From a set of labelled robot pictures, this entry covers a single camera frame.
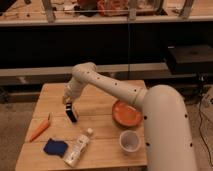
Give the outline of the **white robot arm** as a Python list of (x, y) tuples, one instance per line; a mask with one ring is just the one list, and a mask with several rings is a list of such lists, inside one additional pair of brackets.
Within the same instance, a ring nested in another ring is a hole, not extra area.
[(168, 85), (146, 89), (106, 77), (92, 62), (75, 65), (71, 74), (63, 102), (74, 102), (91, 84), (144, 115), (148, 171), (198, 171), (188, 113), (177, 90)]

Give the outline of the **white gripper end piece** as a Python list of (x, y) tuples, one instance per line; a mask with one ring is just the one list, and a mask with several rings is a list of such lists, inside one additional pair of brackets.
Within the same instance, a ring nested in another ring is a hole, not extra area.
[(66, 85), (64, 89), (64, 95), (62, 101), (64, 104), (73, 102), (77, 99), (78, 94), (76, 92), (76, 87), (73, 85)]

